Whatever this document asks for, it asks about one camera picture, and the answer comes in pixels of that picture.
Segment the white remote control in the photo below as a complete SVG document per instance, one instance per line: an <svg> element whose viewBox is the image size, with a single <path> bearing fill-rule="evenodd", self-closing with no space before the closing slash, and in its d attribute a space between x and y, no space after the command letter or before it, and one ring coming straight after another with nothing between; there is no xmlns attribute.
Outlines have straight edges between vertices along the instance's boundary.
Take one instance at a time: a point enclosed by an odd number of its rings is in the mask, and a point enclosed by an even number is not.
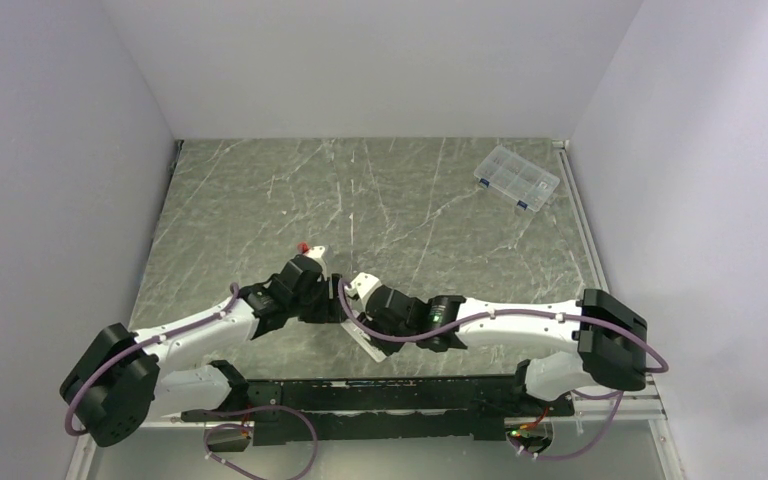
<svg viewBox="0 0 768 480"><path fill-rule="evenodd" d="M342 324L342 328L376 363L381 363L387 359L387 354L380 348L374 346L371 343L371 338L358 329L354 324L349 325L348 323L344 323Z"/></svg>

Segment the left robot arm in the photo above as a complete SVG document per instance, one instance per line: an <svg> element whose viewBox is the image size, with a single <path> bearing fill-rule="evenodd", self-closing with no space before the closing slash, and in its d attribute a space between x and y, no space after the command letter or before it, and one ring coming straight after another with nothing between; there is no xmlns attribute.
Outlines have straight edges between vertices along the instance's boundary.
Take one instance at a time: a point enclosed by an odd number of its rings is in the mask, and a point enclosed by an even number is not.
<svg viewBox="0 0 768 480"><path fill-rule="evenodd" d="M266 281L233 283L226 300L177 321L137 331L121 323L103 328L60 386L65 432L107 447L167 415L207 410L224 420L239 417L248 402L242 375L226 361L197 361L291 319L338 321L329 311L330 257L327 246L309 248Z"/></svg>

